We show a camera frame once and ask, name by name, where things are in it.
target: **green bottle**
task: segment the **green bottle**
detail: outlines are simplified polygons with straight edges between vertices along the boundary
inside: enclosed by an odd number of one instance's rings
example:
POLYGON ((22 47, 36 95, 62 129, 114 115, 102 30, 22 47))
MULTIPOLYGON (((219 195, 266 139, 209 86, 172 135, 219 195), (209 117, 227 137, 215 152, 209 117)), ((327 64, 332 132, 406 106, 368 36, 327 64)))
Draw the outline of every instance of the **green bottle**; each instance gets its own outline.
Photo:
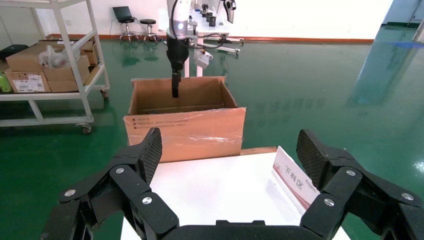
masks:
POLYGON ((3 93, 12 92, 12 87, 8 81, 8 78, 3 73, 0 73, 0 90, 3 93))

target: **black cylinder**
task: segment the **black cylinder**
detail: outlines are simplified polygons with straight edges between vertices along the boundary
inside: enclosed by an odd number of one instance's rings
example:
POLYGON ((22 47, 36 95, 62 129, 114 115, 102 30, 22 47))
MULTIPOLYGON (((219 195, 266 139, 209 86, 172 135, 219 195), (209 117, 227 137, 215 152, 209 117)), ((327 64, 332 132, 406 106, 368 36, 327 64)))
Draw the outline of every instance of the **black cylinder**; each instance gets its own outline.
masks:
POLYGON ((201 5, 201 11, 203 13, 207 13, 208 12, 208 9, 209 9, 209 6, 207 4, 202 4, 201 5))
POLYGON ((215 22, 217 21, 216 16, 210 16, 209 17, 209 27, 215 27, 215 22))
POLYGON ((212 17, 213 13, 212 12, 208 12, 206 13, 206 22, 209 23, 209 18, 212 17))

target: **white shelving unit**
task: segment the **white shelving unit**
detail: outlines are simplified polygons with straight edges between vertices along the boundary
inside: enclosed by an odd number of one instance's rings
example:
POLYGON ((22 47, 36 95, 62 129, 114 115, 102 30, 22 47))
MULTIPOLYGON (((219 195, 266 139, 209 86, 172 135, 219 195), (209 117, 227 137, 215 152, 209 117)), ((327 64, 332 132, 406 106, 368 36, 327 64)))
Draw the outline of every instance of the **white shelving unit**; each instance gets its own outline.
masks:
POLYGON ((0 7, 18 7, 18 8, 34 8, 34 9, 52 9, 54 16, 59 26, 60 34, 69 57, 70 65, 75 76, 78 92, 69 93, 16 93, 16 94, 0 94, 0 101, 28 101, 34 112, 35 118, 24 119, 0 119, 0 127, 14 126, 35 126, 49 124, 77 124, 83 127, 84 133, 88 134, 91 131, 91 123, 94 121, 92 111, 90 109, 87 96, 91 90, 100 90, 102 96, 107 97, 107 92, 110 88, 108 74, 106 72, 105 60, 103 57, 102 48, 100 46, 99 34, 96 27, 96 21, 93 14, 91 0, 0 0, 0 7), (62 17, 61 9, 80 3, 86 2, 88 14, 90 16, 92 31, 71 45, 69 36, 65 27, 65 22, 62 17), (97 46, 98 56, 100 58, 99 70, 94 76, 89 85, 84 86, 81 80, 80 72, 78 71, 77 63, 73 57, 73 52, 78 50, 84 43, 94 36, 97 46), (96 85, 97 80, 104 74, 104 85, 96 85), (64 100, 64 99, 81 99, 85 109, 85 116, 72 117, 43 117, 40 109, 37 106, 37 100, 64 100))

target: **epoxy floor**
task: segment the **epoxy floor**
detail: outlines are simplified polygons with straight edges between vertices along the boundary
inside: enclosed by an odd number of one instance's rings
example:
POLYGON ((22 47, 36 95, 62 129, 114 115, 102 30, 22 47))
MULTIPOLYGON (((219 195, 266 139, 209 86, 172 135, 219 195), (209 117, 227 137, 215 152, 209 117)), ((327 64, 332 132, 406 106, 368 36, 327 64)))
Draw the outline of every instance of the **epoxy floor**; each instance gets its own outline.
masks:
MULTIPOLYGON (((324 143, 346 148, 368 171, 424 198, 424 51, 411 45, 414 31, 385 27, 372 45, 246 43, 239 59, 213 53, 204 75, 227 76, 235 100, 247 107, 244 149, 282 146, 296 159, 298 133, 311 129, 324 143)), ((171 75, 163 44, 101 44, 110 99, 90 94, 91 135, 74 125, 0 128, 3 239, 38 238, 59 191, 127 145, 122 118, 132 78, 171 75)), ((47 116, 84 113, 77 100, 39 104, 47 116)), ((0 102, 1 119, 31 114, 28 103, 0 102)), ((96 239, 118 240, 121 223, 122 215, 111 217, 96 239)), ((379 239, 355 216, 348 215, 343 227, 353 240, 379 239)))

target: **shelf caster wheel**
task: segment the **shelf caster wheel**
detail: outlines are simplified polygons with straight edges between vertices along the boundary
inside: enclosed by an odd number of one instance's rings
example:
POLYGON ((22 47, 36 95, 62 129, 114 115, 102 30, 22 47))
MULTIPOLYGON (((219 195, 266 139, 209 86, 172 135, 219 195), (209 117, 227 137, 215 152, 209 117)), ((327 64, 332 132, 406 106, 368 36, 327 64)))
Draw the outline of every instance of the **shelf caster wheel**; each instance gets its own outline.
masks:
POLYGON ((109 98, 108 92, 107 92, 106 90, 100 90, 100 93, 101 93, 101 96, 102 96, 104 99, 109 98))
POLYGON ((92 126, 91 126, 90 124, 83 125, 83 126, 82 126, 82 132, 83 132, 85 135, 89 135, 89 134, 92 132, 92 126))

